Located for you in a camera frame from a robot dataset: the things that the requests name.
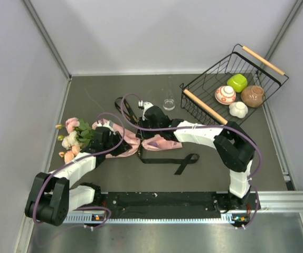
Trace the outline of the pink wrapping paper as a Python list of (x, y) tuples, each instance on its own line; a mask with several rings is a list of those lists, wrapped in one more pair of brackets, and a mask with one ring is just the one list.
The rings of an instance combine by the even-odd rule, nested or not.
[[(123, 134), (123, 127), (118, 124), (113, 125), (114, 131), (118, 131), (120, 134)], [(129, 157), (137, 153), (138, 147), (142, 144), (142, 147), (147, 151), (165, 151), (165, 150), (174, 150), (182, 148), (182, 144), (175, 141), (168, 141), (161, 137), (159, 134), (147, 140), (140, 140), (135, 136), (135, 134), (130, 130), (125, 130), (124, 140), (132, 146), (132, 149), (123, 155), (114, 157), (112, 155), (106, 155), (106, 158), (124, 158)]]

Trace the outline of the black ribbon gold lettering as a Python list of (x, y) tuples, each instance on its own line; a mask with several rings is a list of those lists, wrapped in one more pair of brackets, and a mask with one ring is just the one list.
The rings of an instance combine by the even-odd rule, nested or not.
[[(131, 106), (127, 102), (126, 99), (123, 99), (123, 97), (118, 97), (115, 100), (115, 107), (120, 112), (121, 111), (121, 102), (123, 102), (123, 105), (126, 108), (126, 111), (123, 110), (125, 118), (132, 123), (134, 126), (142, 127), (142, 119), (139, 119), (134, 111), (132, 110)], [(143, 132), (142, 130), (136, 130), (135, 136), (142, 140), (147, 140), (152, 137), (152, 132)], [(143, 152), (145, 149), (142, 147), (142, 144), (139, 145), (137, 156), (140, 159), (140, 161), (144, 164), (178, 164), (179, 167), (175, 172), (175, 175), (181, 175), (184, 171), (184, 169), (189, 164), (195, 164), (200, 159), (200, 156), (197, 153), (190, 153), (185, 158), (181, 159), (173, 159), (173, 158), (144, 158)]]

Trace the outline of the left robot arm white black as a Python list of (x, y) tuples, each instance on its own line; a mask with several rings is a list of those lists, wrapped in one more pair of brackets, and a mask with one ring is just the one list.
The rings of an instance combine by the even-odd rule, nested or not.
[(97, 209), (102, 196), (85, 184), (71, 189), (85, 174), (105, 161), (106, 155), (120, 155), (127, 150), (126, 130), (115, 131), (109, 126), (98, 126), (91, 131), (92, 138), (70, 162), (50, 173), (40, 172), (33, 181), (25, 206), (25, 216), (36, 223), (61, 225), (70, 211), (84, 205)]

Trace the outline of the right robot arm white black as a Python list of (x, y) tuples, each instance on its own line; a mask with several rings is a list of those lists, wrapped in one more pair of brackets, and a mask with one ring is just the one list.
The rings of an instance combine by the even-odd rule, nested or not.
[(194, 143), (218, 152), (230, 171), (228, 197), (220, 200), (222, 209), (240, 209), (248, 203), (255, 144), (237, 123), (202, 125), (182, 119), (171, 120), (161, 108), (150, 102), (141, 103), (139, 108), (143, 114), (138, 121), (138, 133), (143, 140), (161, 137), (166, 144)]

